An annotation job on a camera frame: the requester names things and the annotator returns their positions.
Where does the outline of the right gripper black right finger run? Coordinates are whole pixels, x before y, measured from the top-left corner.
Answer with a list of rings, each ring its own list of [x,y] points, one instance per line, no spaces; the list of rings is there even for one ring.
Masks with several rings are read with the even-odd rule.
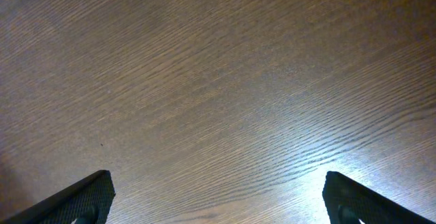
[[[435,224],[339,172],[326,173],[322,197],[331,224]]]

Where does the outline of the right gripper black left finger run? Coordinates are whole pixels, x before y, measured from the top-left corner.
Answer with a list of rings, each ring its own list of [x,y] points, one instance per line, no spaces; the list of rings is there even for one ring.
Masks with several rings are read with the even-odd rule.
[[[99,170],[3,223],[105,224],[116,193],[108,170]]]

